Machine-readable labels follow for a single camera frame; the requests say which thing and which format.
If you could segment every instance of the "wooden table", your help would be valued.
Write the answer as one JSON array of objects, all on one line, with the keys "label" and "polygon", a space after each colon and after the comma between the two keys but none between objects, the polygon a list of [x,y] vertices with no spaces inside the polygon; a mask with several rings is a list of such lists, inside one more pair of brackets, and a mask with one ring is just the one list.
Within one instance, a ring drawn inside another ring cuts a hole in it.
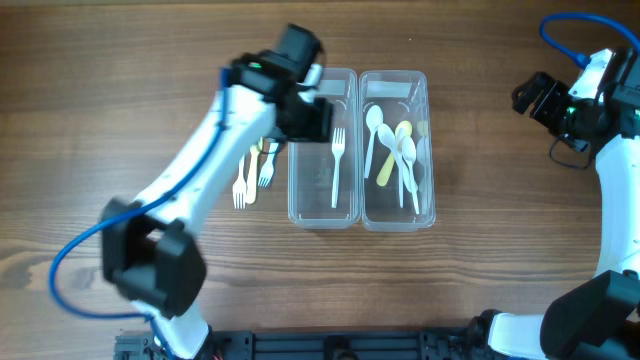
[{"label": "wooden table", "polygon": [[[640,3],[217,3],[0,10],[0,359],[108,359],[115,335],[145,328],[64,314],[47,294],[51,260],[112,196],[158,176],[207,111],[218,68],[272,46],[287,22],[320,36],[330,67],[426,74],[437,222],[304,231],[287,218],[285,165],[250,210],[232,209],[229,185],[199,239],[214,329],[461,325],[486,308],[543,312],[592,276],[597,175],[551,162],[553,139],[510,94],[535,71],[577,76],[538,38],[544,15],[600,12],[639,31]],[[623,42],[596,25],[550,32],[585,53]],[[96,238],[74,251],[60,288],[85,308],[129,309],[99,254]]]}]

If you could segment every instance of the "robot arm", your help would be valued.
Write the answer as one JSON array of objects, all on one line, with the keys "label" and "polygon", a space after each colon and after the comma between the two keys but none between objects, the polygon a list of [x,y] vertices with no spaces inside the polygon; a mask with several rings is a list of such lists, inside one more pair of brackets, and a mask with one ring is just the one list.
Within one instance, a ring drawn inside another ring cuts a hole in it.
[{"label": "robot arm", "polygon": [[[114,199],[106,206],[103,219],[154,203],[199,164],[167,202],[102,233],[105,279],[155,319],[169,354],[212,358],[211,329],[195,302],[206,276],[195,239],[241,156],[261,137],[329,140],[333,107],[326,99],[314,99],[313,90],[322,66],[312,63],[321,51],[312,33],[289,25],[276,51],[234,60],[226,91],[217,94],[204,121],[160,177],[132,203]],[[160,231],[161,238],[150,239],[152,231]]]},{"label": "robot arm", "polygon": [[602,244],[595,277],[544,315],[494,317],[488,344],[509,356],[640,356],[636,326],[626,321],[640,303],[640,61],[628,49],[591,58],[570,90],[538,73],[514,91],[514,110],[522,114],[535,102],[531,117],[552,135],[576,151],[590,148],[602,192]]}]

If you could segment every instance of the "clear plastic container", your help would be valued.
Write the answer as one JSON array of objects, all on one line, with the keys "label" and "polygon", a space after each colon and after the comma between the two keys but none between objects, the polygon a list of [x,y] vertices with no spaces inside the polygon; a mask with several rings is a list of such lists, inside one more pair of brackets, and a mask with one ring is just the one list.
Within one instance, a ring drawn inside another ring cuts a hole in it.
[{"label": "clear plastic container", "polygon": [[378,174],[390,151],[376,135],[369,178],[361,178],[362,221],[365,228],[370,231],[399,232],[416,231],[433,225],[436,215],[427,78],[419,71],[367,71],[360,76],[359,94],[359,118],[363,129],[361,154],[366,156],[371,136],[366,115],[372,106],[380,106],[383,122],[394,131],[401,121],[409,121],[419,160],[413,167],[414,176],[421,189],[417,193],[420,211],[416,214],[411,193],[406,187],[403,191],[404,207],[400,207],[398,186],[401,185],[398,184],[395,162],[387,184],[377,184]]},{"label": "clear plastic container", "polygon": [[326,97],[334,104],[334,130],[345,129],[338,203],[332,208],[335,160],[331,143],[290,143],[289,219],[306,229],[344,229],[358,221],[362,207],[358,79],[351,69],[325,69],[322,79],[316,96]]}]

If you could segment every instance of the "cutlery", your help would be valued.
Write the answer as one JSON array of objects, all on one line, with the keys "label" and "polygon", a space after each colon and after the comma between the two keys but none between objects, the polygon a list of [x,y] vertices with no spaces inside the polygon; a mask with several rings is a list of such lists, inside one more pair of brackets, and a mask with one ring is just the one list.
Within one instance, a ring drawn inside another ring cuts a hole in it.
[{"label": "cutlery", "polygon": [[407,163],[409,167],[409,176],[411,177],[411,197],[413,198],[413,207],[416,210],[416,215],[420,214],[420,210],[418,208],[418,194],[416,193],[418,189],[413,186],[415,182],[415,178],[413,177],[413,163],[416,162],[416,144],[413,143],[413,140],[406,136],[402,140],[402,158]]},{"label": "cutlery", "polygon": [[244,197],[247,194],[247,183],[244,182],[244,155],[238,164],[238,179],[233,183],[233,207],[244,209]]},{"label": "cutlery", "polygon": [[260,151],[262,151],[262,138],[258,140],[258,143],[251,145],[249,152],[251,153],[251,160],[249,162],[249,175],[247,175],[247,204],[253,204],[256,202],[256,194],[258,192],[258,158],[260,157]]},{"label": "cutlery", "polygon": [[417,160],[420,163],[420,165],[422,165],[422,167],[424,168],[424,175],[422,176],[422,180],[420,180],[418,185],[418,190],[421,193],[424,193],[426,191],[426,187],[427,187],[427,148],[425,146],[425,141],[424,138],[421,138],[418,141],[418,145],[416,146],[417,149]]},{"label": "cutlery", "polygon": [[398,152],[398,146],[396,144],[396,138],[393,135],[393,132],[391,131],[391,128],[389,126],[387,126],[386,124],[382,124],[378,127],[378,138],[380,139],[380,142],[382,143],[382,145],[386,146],[387,148],[389,148],[389,150],[391,150],[391,154],[393,156],[393,158],[395,158],[396,162],[398,163],[398,173],[399,175],[399,179],[400,182],[398,183],[398,187],[400,188],[400,207],[402,207],[403,205],[403,200],[402,200],[402,189],[403,189],[403,185],[402,185],[402,157],[400,156],[400,153]]},{"label": "cutlery", "polygon": [[[401,129],[405,129],[405,135],[406,136],[411,136],[411,132],[413,130],[411,123],[409,121],[402,121],[400,122],[400,124],[398,124],[398,126],[396,127],[396,135],[400,132]],[[393,154],[389,154],[389,156],[387,157],[387,160],[384,162],[384,165],[382,165],[382,169],[380,170],[380,173],[378,174],[378,178],[376,179],[376,183],[379,186],[386,186],[387,183],[389,182],[389,177],[391,177],[391,171],[393,170]]]},{"label": "cutlery", "polygon": [[371,109],[367,112],[367,127],[369,127],[369,147],[367,147],[367,159],[364,165],[364,178],[369,178],[369,173],[371,172],[371,158],[373,156],[373,144],[374,139],[376,137],[376,132],[378,131],[378,126],[382,124],[382,109],[380,106],[373,105]]},{"label": "cutlery", "polygon": [[331,144],[331,152],[336,159],[336,166],[333,170],[333,191],[331,192],[331,207],[338,206],[338,183],[340,179],[340,159],[344,154],[345,134],[343,128],[337,128],[333,132],[333,143]]},{"label": "cutlery", "polygon": [[260,169],[260,179],[258,179],[258,186],[267,187],[271,183],[271,179],[273,178],[274,166],[273,162],[276,157],[276,153],[278,152],[278,146],[280,144],[277,142],[271,143],[269,145],[269,155],[267,156],[267,161],[262,165],[262,169]]}]

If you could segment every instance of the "white plastic fork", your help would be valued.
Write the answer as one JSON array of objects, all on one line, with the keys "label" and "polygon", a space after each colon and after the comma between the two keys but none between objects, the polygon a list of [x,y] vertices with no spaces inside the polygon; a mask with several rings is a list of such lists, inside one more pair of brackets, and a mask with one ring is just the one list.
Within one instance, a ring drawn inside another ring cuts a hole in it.
[{"label": "white plastic fork", "polygon": [[233,207],[244,209],[244,198],[247,196],[247,183],[244,181],[244,155],[238,164],[238,180],[233,183]]},{"label": "white plastic fork", "polygon": [[333,191],[331,192],[331,207],[338,207],[338,183],[340,180],[340,159],[344,154],[344,129],[337,128],[333,132],[333,143],[331,144],[331,152],[336,158],[336,167],[333,170]]},{"label": "white plastic fork", "polygon": [[274,166],[273,161],[276,157],[276,152],[278,151],[277,142],[272,142],[269,145],[269,155],[267,156],[267,161],[262,164],[262,168],[260,169],[260,179],[258,179],[258,186],[267,187],[269,183],[271,183],[271,179],[273,178]]}]

